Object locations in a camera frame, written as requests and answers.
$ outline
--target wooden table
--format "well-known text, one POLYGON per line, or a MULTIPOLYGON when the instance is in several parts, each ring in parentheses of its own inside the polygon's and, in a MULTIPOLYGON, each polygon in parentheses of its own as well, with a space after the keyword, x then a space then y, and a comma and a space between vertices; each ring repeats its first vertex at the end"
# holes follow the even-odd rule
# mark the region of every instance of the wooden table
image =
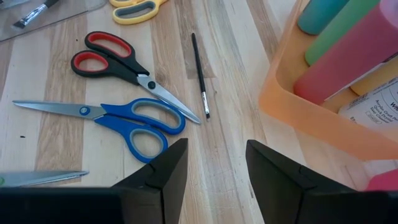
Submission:
MULTIPOLYGON (((119 26, 112 7, 0 44, 0 170, 88 170, 63 186, 111 186, 142 163, 118 134, 92 121, 24 110, 12 100, 125 104, 150 96, 115 78, 75 75, 70 59, 88 32, 121 36, 156 80, 205 121, 190 34, 206 76, 211 119, 187 122, 181 223, 263 223, 248 178, 246 141, 257 139, 317 172, 361 190, 395 161, 361 162, 259 111, 257 96, 294 0, 172 0, 151 21, 119 26)), ((155 115, 166 118, 162 113, 155 115)))

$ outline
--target yellow bottle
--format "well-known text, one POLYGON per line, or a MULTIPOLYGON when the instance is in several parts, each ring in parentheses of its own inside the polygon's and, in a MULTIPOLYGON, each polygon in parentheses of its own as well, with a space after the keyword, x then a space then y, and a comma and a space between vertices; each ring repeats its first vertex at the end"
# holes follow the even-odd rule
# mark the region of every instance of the yellow bottle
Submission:
POLYGON ((394 57, 377 70, 366 75, 365 78, 352 85, 351 89, 359 96, 362 96, 395 77, 398 77, 398 57, 394 57))

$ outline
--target red scissor handle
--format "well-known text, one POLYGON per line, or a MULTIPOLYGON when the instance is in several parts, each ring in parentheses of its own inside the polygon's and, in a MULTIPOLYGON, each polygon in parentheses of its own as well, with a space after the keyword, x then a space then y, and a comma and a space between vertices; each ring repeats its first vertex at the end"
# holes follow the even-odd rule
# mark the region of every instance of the red scissor handle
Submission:
POLYGON ((137 75, 138 74, 149 75, 149 72, 137 62, 136 51, 134 50, 134 47, 132 47, 131 44, 127 43, 125 40, 116 35, 102 31, 91 32, 87 34, 85 38, 85 44, 89 49, 93 49, 107 55, 109 58, 124 65, 125 67, 127 67, 137 75), (119 53, 115 52, 113 49, 103 44, 96 43, 95 42, 96 40, 107 40, 112 43, 118 44, 119 46, 127 50, 128 55, 122 56, 119 53))
POLYGON ((107 57, 107 55, 92 50, 84 50, 73 56, 70 65, 72 70, 83 77, 101 78, 101 77, 118 77, 135 85, 139 85, 137 75, 128 68, 121 66, 119 63, 107 57), (87 70, 80 67, 84 60, 100 61, 105 67, 98 70, 87 70))

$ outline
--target orange plastic container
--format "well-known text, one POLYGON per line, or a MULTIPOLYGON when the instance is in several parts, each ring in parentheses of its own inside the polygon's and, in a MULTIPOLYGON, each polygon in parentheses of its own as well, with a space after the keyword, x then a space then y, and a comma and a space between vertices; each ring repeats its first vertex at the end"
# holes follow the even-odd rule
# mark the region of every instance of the orange plastic container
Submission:
POLYGON ((398 128, 380 134, 337 115, 338 109, 358 97, 350 89, 318 106, 293 94, 295 81, 308 68, 304 52, 315 36, 297 27, 308 0, 297 0, 271 63, 259 97, 260 109, 362 160, 398 159, 398 128))

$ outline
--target blue scissor handle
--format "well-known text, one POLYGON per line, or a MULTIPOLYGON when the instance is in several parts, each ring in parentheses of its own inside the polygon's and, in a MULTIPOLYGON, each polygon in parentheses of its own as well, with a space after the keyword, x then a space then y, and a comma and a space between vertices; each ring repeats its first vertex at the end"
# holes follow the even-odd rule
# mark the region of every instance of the blue scissor handle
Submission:
POLYGON ((107 128, 110 128, 114 131, 117 131, 120 133, 124 139, 126 140, 127 146, 129 147, 130 152, 141 162, 143 163, 149 163, 153 158, 158 156, 160 153, 164 152, 169 146, 167 144, 167 139, 166 137, 158 130, 151 128, 150 126, 146 125, 139 125, 139 124, 134 124, 132 122, 125 121, 123 119, 114 117, 114 116, 109 116, 109 115, 104 115, 100 118, 97 118, 94 120, 96 123, 103 125, 107 128), (150 134, 156 137, 160 143, 162 144, 162 149, 158 153, 158 155, 155 156, 147 156, 143 154, 136 145, 134 144, 133 137, 136 134, 150 134))
POLYGON ((151 125, 152 127, 159 128, 161 131, 164 131, 167 134, 172 134, 172 135, 180 134, 185 128, 185 118, 181 114, 181 112, 179 112, 179 110, 176 109, 174 106, 168 105, 167 103, 164 103, 163 101, 160 100, 154 100, 150 98, 139 98, 127 105, 118 106, 118 105, 101 104, 101 106, 102 108, 104 108, 104 110, 108 115, 119 116, 121 118, 126 118, 146 123, 151 125), (177 127, 171 127, 167 123, 156 118, 151 118, 150 116, 137 114, 135 110, 140 106, 155 107, 174 115, 175 118, 177 119, 177 127))

